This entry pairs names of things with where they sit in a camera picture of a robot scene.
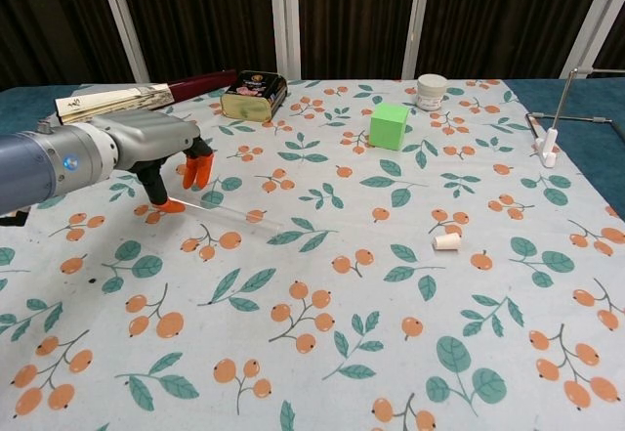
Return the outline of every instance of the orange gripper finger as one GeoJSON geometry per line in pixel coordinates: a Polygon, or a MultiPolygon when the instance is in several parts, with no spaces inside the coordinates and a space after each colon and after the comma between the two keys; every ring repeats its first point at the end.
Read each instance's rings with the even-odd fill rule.
{"type": "Polygon", "coordinates": [[[183,179],[183,188],[185,190],[190,189],[195,180],[195,174],[197,173],[197,159],[191,159],[187,157],[187,169],[185,170],[185,177],[183,179]]]}
{"type": "Polygon", "coordinates": [[[214,153],[211,155],[202,155],[197,159],[199,162],[197,164],[197,181],[195,183],[200,189],[206,187],[211,177],[214,155],[214,153]]]}
{"type": "Polygon", "coordinates": [[[186,208],[179,201],[174,201],[169,198],[165,201],[165,204],[155,204],[154,207],[165,213],[182,213],[186,208]]]}

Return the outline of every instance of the small white container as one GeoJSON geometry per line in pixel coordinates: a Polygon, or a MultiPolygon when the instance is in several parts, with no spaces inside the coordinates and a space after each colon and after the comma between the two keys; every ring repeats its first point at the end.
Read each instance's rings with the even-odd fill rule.
{"type": "Polygon", "coordinates": [[[435,250],[458,250],[460,248],[460,236],[458,233],[451,233],[435,237],[433,246],[435,250]]]}
{"type": "Polygon", "coordinates": [[[417,107],[421,110],[438,110],[447,90],[447,79],[438,74],[422,74],[417,79],[417,107]]]}

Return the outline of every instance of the white jar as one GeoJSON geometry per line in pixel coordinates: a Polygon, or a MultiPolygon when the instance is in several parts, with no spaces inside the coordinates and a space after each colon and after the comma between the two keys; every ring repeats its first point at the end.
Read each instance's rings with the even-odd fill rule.
{"type": "Polygon", "coordinates": [[[422,74],[417,79],[417,107],[438,110],[447,90],[447,79],[438,74],[422,74]]]}

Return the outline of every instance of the jar lid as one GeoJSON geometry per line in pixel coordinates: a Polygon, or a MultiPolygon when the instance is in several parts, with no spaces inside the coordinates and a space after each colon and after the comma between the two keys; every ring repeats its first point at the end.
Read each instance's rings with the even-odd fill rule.
{"type": "Polygon", "coordinates": [[[417,80],[426,87],[438,88],[447,86],[447,79],[438,74],[422,74],[417,80]]]}
{"type": "Polygon", "coordinates": [[[422,74],[417,79],[417,91],[420,95],[442,96],[447,89],[447,79],[438,74],[422,74]]]}

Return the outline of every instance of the blue light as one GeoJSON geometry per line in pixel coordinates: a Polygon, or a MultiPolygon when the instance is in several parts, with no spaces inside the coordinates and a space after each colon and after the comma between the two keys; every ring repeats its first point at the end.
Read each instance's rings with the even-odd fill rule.
{"type": "Polygon", "coordinates": [[[75,154],[69,154],[62,160],[62,166],[69,170],[74,171],[78,168],[78,157],[75,154]]]}

